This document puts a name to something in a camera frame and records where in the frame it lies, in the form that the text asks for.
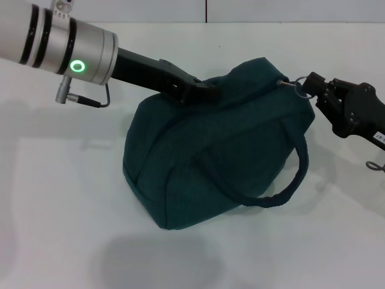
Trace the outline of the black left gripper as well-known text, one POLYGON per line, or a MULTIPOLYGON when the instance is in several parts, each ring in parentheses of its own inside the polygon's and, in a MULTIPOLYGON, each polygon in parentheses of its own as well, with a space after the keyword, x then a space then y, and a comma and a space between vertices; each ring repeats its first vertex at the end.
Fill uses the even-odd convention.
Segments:
POLYGON ((166 60, 154 60, 120 48, 112 78, 166 95, 179 106, 219 101, 221 90, 166 60))

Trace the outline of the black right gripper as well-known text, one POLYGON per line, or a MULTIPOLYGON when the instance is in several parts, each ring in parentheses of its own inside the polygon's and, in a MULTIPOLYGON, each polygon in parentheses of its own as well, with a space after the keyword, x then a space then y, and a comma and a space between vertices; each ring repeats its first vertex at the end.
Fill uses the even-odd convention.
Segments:
POLYGON ((384 103, 375 88, 334 78, 326 81, 312 72, 301 86, 303 96, 317 96, 316 107, 340 138, 356 135, 384 149, 384 103))

